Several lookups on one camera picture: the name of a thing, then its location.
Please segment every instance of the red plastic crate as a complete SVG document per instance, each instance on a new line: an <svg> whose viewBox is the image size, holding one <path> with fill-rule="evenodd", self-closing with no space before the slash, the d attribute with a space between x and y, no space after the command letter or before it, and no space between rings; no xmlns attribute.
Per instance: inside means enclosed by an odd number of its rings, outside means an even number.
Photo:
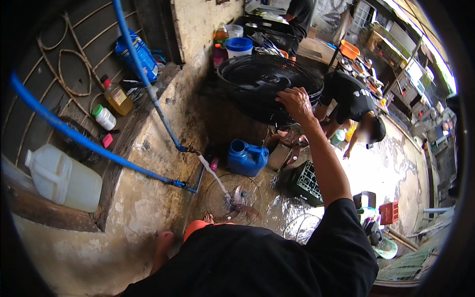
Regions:
<svg viewBox="0 0 475 297"><path fill-rule="evenodd" d="M394 224L399 221L399 201L386 203L380 206L381 225Z"/></svg>

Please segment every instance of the yellow liquid bottle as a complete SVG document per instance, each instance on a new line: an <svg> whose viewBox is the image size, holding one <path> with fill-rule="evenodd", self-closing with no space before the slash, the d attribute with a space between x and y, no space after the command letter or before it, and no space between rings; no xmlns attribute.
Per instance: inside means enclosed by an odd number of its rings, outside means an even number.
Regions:
<svg viewBox="0 0 475 297"><path fill-rule="evenodd" d="M124 89L118 84L113 84L107 75L101 77L101 83L104 85L104 96L109 104L120 115L127 115L132 110L133 102Z"/></svg>

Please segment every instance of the white gallon container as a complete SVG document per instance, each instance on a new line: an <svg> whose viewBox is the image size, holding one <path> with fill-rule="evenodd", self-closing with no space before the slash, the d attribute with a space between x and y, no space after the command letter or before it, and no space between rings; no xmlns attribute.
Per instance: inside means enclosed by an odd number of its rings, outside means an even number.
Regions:
<svg viewBox="0 0 475 297"><path fill-rule="evenodd" d="M252 54L252 40L246 37L236 37L226 41L228 57L244 56Z"/></svg>
<svg viewBox="0 0 475 297"><path fill-rule="evenodd" d="M28 150L25 166L44 198L86 212L97 209L101 176L56 147L45 144L34 152Z"/></svg>

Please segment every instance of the black shirt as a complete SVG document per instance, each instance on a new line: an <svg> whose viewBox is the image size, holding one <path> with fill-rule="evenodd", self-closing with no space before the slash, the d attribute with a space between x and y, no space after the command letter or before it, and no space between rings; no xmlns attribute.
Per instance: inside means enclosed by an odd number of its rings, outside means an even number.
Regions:
<svg viewBox="0 0 475 297"><path fill-rule="evenodd" d="M307 37L308 28L312 21L313 5L311 0L292 0L290 2L287 14L295 17L289 22L289 25L294 27L295 34Z"/></svg>
<svg viewBox="0 0 475 297"><path fill-rule="evenodd" d="M336 121L340 125L348 119L360 122L365 113L374 112L371 93L361 81L340 70L330 72L324 79L320 101L323 105L329 105L332 98L338 102Z"/></svg>
<svg viewBox="0 0 475 297"><path fill-rule="evenodd" d="M378 265L353 201L325 211L305 246L269 229L208 225L128 296L367 296Z"/></svg>

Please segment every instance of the white bucket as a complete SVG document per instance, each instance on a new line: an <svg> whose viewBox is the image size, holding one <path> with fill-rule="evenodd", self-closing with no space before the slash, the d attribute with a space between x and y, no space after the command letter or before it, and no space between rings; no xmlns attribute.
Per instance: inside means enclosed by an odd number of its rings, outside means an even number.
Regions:
<svg viewBox="0 0 475 297"><path fill-rule="evenodd" d="M228 58L251 55L252 54L252 40L245 37L237 37L226 41L226 50L228 51Z"/></svg>
<svg viewBox="0 0 475 297"><path fill-rule="evenodd" d="M236 37L243 37L244 35L244 28L242 28L242 26L240 25L229 24L229 25L224 25L224 27L228 31L229 39L236 38Z"/></svg>

